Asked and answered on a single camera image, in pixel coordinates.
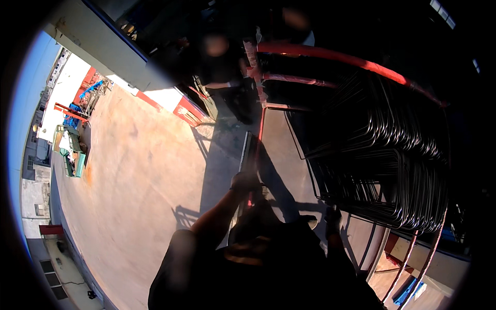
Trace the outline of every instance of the blue sky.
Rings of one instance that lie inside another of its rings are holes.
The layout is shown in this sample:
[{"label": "blue sky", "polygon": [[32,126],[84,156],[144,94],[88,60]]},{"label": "blue sky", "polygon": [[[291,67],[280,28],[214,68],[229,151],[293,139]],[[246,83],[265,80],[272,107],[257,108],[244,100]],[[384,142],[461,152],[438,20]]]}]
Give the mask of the blue sky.
[{"label": "blue sky", "polygon": [[8,178],[12,207],[21,235],[20,186],[24,146],[31,132],[31,120],[45,89],[48,75],[61,46],[47,33],[41,32],[26,53],[13,90],[13,104],[8,131]]}]

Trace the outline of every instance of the black pants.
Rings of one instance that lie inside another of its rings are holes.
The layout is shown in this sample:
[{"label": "black pants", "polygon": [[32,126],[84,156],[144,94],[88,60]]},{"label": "black pants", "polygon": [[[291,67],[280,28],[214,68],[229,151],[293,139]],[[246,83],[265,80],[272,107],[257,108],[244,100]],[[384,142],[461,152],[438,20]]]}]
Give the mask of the black pants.
[{"label": "black pants", "polygon": [[224,102],[231,112],[234,114],[237,120],[246,124],[251,123],[250,107],[247,100],[247,94],[243,87],[229,87],[221,88],[216,92]]}]

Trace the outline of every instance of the white cloth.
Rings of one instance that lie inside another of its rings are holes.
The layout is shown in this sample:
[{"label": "white cloth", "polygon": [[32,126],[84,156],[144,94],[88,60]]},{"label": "white cloth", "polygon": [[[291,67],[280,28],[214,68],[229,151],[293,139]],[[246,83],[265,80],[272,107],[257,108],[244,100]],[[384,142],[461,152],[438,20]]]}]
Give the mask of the white cloth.
[{"label": "white cloth", "polygon": [[59,143],[59,148],[63,148],[70,152],[70,140],[69,140],[69,131],[64,131],[62,139]]}]

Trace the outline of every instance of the green cart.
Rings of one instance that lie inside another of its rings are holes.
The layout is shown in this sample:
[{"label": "green cart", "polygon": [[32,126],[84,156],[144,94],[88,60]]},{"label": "green cart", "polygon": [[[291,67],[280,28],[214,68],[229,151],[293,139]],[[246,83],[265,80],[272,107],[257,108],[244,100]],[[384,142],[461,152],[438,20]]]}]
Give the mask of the green cart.
[{"label": "green cart", "polygon": [[[69,149],[60,147],[60,142],[66,131],[68,131],[69,136]],[[57,125],[57,129],[54,133],[52,150],[59,153],[64,158],[65,175],[71,178],[81,177],[84,169],[84,160],[86,158],[86,145],[79,142],[79,132],[77,132],[77,130],[68,125]],[[74,159],[74,164],[70,162],[69,156]]]}]

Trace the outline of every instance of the blue plastic pallet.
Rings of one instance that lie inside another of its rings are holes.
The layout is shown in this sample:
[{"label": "blue plastic pallet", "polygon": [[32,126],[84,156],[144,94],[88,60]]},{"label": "blue plastic pallet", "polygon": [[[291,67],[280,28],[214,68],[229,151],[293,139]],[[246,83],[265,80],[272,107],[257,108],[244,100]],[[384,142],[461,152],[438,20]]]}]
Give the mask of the blue plastic pallet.
[{"label": "blue plastic pallet", "polygon": [[[393,298],[393,302],[395,305],[401,305],[401,303],[405,300],[405,298],[408,296],[408,293],[413,289],[415,286],[415,282],[417,282],[416,278],[413,278],[412,282],[405,287],[403,291],[399,291],[396,294],[396,297]],[[420,282],[419,287],[417,287],[417,290],[415,291],[414,295],[419,291],[419,289],[424,285],[423,282]]]}]

